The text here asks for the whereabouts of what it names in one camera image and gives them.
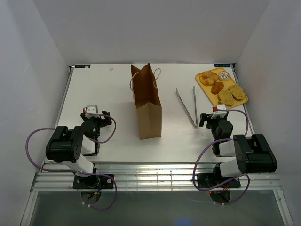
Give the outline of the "herb bread slice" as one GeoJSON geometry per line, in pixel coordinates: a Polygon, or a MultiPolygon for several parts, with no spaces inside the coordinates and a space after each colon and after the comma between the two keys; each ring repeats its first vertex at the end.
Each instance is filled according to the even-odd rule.
{"type": "Polygon", "coordinates": [[[237,101],[241,101],[245,98],[243,89],[238,85],[229,86],[228,90],[231,92],[233,98],[237,101]]]}
{"type": "Polygon", "coordinates": [[[229,90],[221,90],[218,93],[218,103],[232,106],[234,104],[234,98],[229,90]]]}

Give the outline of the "small brown round bun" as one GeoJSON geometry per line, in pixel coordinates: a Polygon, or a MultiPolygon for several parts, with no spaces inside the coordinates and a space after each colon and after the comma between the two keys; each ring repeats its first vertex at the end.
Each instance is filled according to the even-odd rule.
{"type": "Polygon", "coordinates": [[[212,87],[211,87],[211,93],[214,95],[217,95],[221,90],[223,90],[224,84],[223,82],[216,82],[212,87]]]}

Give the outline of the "metal tongs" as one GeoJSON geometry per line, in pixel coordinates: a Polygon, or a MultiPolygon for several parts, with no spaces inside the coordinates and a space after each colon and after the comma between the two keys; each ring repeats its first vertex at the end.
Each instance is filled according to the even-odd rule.
{"type": "Polygon", "coordinates": [[[175,93],[178,98],[180,105],[182,106],[186,116],[188,117],[190,123],[194,128],[198,127],[198,109],[197,109],[197,97],[196,97],[196,88],[195,86],[192,87],[192,104],[187,104],[186,99],[183,99],[179,89],[175,88],[175,93]]]}

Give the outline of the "twisted golden bread roll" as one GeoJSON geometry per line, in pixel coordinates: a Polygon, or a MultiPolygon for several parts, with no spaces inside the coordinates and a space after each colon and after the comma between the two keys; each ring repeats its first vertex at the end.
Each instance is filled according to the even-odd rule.
{"type": "Polygon", "coordinates": [[[199,76],[199,81],[205,86],[212,86],[218,80],[218,75],[212,71],[202,72],[199,76]]]}

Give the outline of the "white frosted donut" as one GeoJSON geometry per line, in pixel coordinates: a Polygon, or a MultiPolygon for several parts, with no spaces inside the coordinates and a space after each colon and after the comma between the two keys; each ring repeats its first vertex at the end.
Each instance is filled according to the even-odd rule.
{"type": "Polygon", "coordinates": [[[221,81],[227,81],[230,78],[230,74],[227,71],[220,71],[218,73],[218,78],[221,81]]]}

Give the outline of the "brown paper bag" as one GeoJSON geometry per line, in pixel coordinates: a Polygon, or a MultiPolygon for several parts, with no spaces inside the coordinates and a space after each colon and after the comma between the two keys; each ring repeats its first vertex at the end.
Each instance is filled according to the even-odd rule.
{"type": "Polygon", "coordinates": [[[162,106],[157,87],[157,79],[160,75],[161,69],[152,70],[150,64],[142,69],[131,65],[129,86],[133,93],[141,140],[161,137],[162,106]]]}

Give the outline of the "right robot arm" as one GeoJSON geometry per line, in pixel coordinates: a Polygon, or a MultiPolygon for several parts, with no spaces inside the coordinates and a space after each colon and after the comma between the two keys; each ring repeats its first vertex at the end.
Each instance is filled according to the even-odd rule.
{"type": "Polygon", "coordinates": [[[247,173],[273,173],[277,160],[263,134],[232,135],[233,125],[227,120],[227,112],[202,113],[199,126],[211,130],[215,143],[211,145],[217,157],[233,157],[228,162],[216,164],[212,173],[198,174],[201,188],[225,186],[231,177],[247,173]]]}

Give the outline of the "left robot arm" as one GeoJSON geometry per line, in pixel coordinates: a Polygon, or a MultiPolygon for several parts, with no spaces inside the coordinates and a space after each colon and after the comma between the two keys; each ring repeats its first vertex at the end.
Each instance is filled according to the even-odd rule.
{"type": "Polygon", "coordinates": [[[58,126],[46,146],[46,158],[66,165],[74,174],[73,189],[112,189],[111,178],[97,175],[94,163],[87,156],[96,156],[100,144],[95,143],[100,129],[112,124],[110,112],[98,114],[95,106],[89,106],[80,114],[83,123],[73,129],[58,126]]]}

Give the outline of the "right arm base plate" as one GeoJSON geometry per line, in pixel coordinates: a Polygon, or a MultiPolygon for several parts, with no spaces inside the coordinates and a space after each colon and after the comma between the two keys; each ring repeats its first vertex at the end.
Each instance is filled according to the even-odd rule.
{"type": "MultiPolygon", "coordinates": [[[[214,176],[213,173],[200,173],[197,174],[197,185],[199,188],[209,188],[209,187],[213,187],[217,184],[220,184],[226,180],[228,180],[229,178],[225,178],[225,177],[216,177],[214,176]]],[[[232,181],[227,182],[226,184],[223,184],[222,186],[220,186],[222,188],[240,188],[241,184],[239,179],[234,179],[232,181]]]]}

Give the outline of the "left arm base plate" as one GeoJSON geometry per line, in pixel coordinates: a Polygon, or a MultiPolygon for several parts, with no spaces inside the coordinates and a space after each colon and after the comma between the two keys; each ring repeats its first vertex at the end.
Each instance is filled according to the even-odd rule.
{"type": "Polygon", "coordinates": [[[74,176],[73,189],[112,189],[112,179],[104,176],[74,176]]]}

